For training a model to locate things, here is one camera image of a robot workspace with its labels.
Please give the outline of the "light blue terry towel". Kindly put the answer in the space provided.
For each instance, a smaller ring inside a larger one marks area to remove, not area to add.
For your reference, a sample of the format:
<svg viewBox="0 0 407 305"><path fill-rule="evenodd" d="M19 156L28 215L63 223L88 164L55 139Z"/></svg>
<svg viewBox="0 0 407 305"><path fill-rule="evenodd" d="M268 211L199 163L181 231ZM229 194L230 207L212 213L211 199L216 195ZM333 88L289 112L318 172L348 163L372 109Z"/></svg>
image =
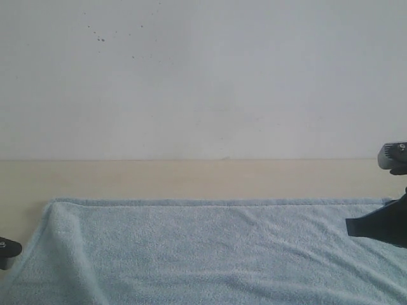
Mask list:
<svg viewBox="0 0 407 305"><path fill-rule="evenodd" d="M57 198L2 304L405 304L406 250L347 234L382 199Z"/></svg>

